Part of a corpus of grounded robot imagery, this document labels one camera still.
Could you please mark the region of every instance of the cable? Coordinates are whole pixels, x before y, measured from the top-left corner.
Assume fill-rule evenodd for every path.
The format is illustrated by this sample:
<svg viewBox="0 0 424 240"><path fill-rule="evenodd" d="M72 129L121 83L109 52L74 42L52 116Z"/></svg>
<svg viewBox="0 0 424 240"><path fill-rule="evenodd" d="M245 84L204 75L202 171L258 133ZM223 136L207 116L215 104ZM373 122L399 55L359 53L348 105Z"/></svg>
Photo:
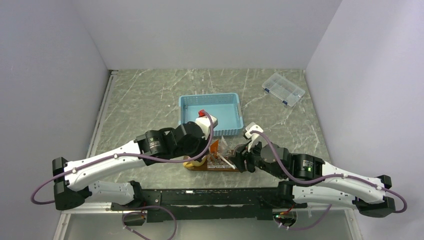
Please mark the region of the cable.
<svg viewBox="0 0 424 240"><path fill-rule="evenodd" d="M308 230L311 229L313 227L315 227L317 224L319 224L329 213L330 209L332 207L332 204L328 205L327 209L324 211L324 213L318 218L318 220L316 220L314 223L312 223L309 226L304 226L304 227L286 227L287 230L293 230L293 231L303 231L303 230Z"/></svg>
<svg viewBox="0 0 424 240"><path fill-rule="evenodd" d="M172 212L171 211L169 211L168 209L166 209L166 208L164 208L163 206L142 206L142 207L138 207L138 208L132 208L131 210L145 210L145 209L162 209L162 210L164 210L165 212L167 212L170 216L171 216L171 218L172 218L172 220L173 220L173 223L174 223L174 228L173 228L173 233L172 233L172 235L167 239L167 240L171 240L174 236L175 236L175 234L176 234L176 232L177 232L177 219L175 218L175 216L172 214ZM137 236L139 236L140 238L143 238L143 239L145 239L145 240L150 240L150 238L147 238L147 237L145 237L144 235L142 235L141 233L139 233L138 231L136 231L136 230L134 230L134 229L132 229L132 228L130 228L129 226L127 226L127 225L125 225L125 218L128 216L128 215L133 215L133 214L142 214L141 212L138 212L138 211L132 211L132 212L129 212L129 213L127 213L127 214L125 214L123 217L122 217L122 225L123 225L123 227L126 229L126 230L128 230L128 231L130 231L131 233L133 233L133 234L135 234L135 235L137 235Z"/></svg>
<svg viewBox="0 0 424 240"><path fill-rule="evenodd" d="M282 211L282 212L280 212L279 214L280 214L280 215L286 215L286 214L290 213L290 211L291 211L294 207L295 207L295 205L293 204L293 205L291 205L291 207L290 207L287 211Z"/></svg>
<svg viewBox="0 0 424 240"><path fill-rule="evenodd" d="M299 179L295 178L293 175L291 175L290 172L287 170L287 168L283 165L283 163L281 162L280 157L279 157L276 149L274 148L274 145L272 144L271 140L263 132L253 130L253 131L250 131L250 134L259 134L263 139L265 139L265 141L268 143L269 147L271 148L271 151L272 151L275 159L277 160L278 165L281 167L282 171L287 175L287 177L290 180L292 180L295 183L309 185L309 184L319 183L319 182L321 182L325 179L328 179L328 178L334 178L334 177L344 178L345 177L343 174L328 174L328 175L325 175L325 176L320 176L320 177L313 179L313 180L306 180L306 181L299 180ZM357 177L357 176L348 175L348 176L346 176L346 178L354 179L354 180L363 182L365 184L372 186L373 188L379 187L377 184L372 183L372 182L367 181L367 180L364 180L364 179ZM398 197L400 200L402 200L403 208L401 210L395 210L394 211L395 214L400 214L400 213L403 213L407 210L408 203L403 196L401 196L399 193L392 191L390 189L387 189L383 186L381 186L381 190L388 192L388 193L391 193L391 194L395 195L396 197Z"/></svg>
<svg viewBox="0 0 424 240"><path fill-rule="evenodd" d="M119 157L131 156L131 157L138 157L138 158L141 158L141 159L149 159L149 160L153 160L153 161L160 162L160 163L175 163L175 164L190 162L190 161L196 160L198 158L201 158L206 153L206 151L209 149L209 147L211 146L212 137L214 136L214 121L212 120L212 117L211 117L211 115L209 115L209 113L207 113L205 110L203 110L203 112L207 116L207 118L209 119L209 122L210 122L210 126L209 126L210 134L209 134L209 140L207 141L206 147L203 149L203 151L201 151L201 153L197 154L196 156L190 157L188 159L183 159L183 160L168 160L168 159L162 159L162 158L158 158L158 157L154 157L154 156L147 156L147 155L144 155L144 154L137 154L137 153L118 153L118 154L116 154L117 157L119 158ZM115 157L114 155L105 156L105 157L102 157L102 158L97 159L95 161L92 161L90 163L87 163L87 164L81 165L79 167L76 167L75 170L76 171L79 171L81 169L87 168L87 167L92 166L94 164L98 164L98 163L101 163L101 162L103 162L105 160L112 159L114 157ZM46 186L48 183L50 183L50 182L52 182L52 181L54 181L54 180L56 180L58 178L61 178L63 176L66 176L68 174L71 174L72 171L73 171L73 169L72 170L69 170L69 171L65 171L65 172L59 173L58 175L55 175L54 177L50 178L49 180L43 182L31 194L31 202L33 204L36 204L36 205L46 205L46 204L52 204L52 203L54 203L55 200L37 201L35 199L36 194L38 193L38 191L41 188L43 188L44 186Z"/></svg>

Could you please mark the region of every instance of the orange object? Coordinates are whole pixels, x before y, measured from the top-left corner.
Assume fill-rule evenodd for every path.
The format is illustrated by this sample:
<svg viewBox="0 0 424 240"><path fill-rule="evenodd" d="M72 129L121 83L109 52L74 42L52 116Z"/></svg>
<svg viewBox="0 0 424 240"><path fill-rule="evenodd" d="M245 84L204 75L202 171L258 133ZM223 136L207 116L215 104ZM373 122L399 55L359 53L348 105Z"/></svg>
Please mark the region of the orange object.
<svg viewBox="0 0 424 240"><path fill-rule="evenodd" d="M214 143L212 143L209 147L209 151L211 154L217 154L218 153L218 145L219 145L219 140L216 140Z"/></svg>

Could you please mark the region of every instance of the black metal frame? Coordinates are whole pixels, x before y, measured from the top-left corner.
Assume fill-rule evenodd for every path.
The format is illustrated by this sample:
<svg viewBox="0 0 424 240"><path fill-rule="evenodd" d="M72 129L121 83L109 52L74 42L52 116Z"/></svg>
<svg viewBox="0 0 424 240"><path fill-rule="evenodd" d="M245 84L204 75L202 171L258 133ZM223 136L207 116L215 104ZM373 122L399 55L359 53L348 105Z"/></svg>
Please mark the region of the black metal frame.
<svg viewBox="0 0 424 240"><path fill-rule="evenodd" d="M178 220L256 218L272 220L274 209L306 208L306 203L296 204L292 195L293 183L281 181L277 187L246 188L193 188L193 189L143 189L139 206L111 204L112 211L137 210L143 206L165 207ZM147 213L149 223L172 220L162 210ZM130 216L125 224L141 225L141 215Z"/></svg>

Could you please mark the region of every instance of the red object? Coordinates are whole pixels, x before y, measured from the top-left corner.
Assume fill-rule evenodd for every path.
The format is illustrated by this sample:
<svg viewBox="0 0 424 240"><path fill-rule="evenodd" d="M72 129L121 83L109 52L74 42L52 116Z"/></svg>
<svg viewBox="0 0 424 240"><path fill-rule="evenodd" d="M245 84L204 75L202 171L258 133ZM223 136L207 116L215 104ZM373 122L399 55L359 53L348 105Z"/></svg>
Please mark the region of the red object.
<svg viewBox="0 0 424 240"><path fill-rule="evenodd" d="M199 111L199 118L206 116L206 114L204 113L204 109Z"/></svg>

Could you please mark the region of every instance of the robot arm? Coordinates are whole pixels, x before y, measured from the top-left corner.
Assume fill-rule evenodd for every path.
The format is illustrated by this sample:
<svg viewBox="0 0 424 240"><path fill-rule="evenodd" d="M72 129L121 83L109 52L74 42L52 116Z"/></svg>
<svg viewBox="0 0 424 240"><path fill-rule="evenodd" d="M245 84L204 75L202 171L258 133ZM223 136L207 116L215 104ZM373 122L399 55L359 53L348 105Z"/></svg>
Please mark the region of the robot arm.
<svg viewBox="0 0 424 240"><path fill-rule="evenodd" d="M213 127L216 127L218 120L213 116L211 119ZM52 162L54 176L72 172L54 181L56 209L68 210L84 202L114 202L128 207L139 205L142 197L138 182L112 183L99 179L157 163L154 160L139 158L140 154L159 157L163 159L162 162L169 162L169 159L181 156L194 157L206 148L210 125L209 119L199 113L195 122L183 123L175 129L169 127L147 131L127 144L100 155L78 161L56 158ZM114 157L98 162L110 156Z"/></svg>
<svg viewBox="0 0 424 240"><path fill-rule="evenodd" d="M230 157L240 172L254 172L259 168L277 178L288 179L286 184L290 185L292 200L296 204L343 205L358 209L361 214L370 217L385 217L395 211L393 198L387 197L384 191L384 188L389 189L392 186L389 176L361 176L335 167L315 156L290 153L287 148L272 143L279 156L277 161L270 144L262 147L259 142L262 132L262 128L254 122L246 127L243 134L246 139L251 139L251 142L237 146ZM282 169L280 163L291 177Z"/></svg>

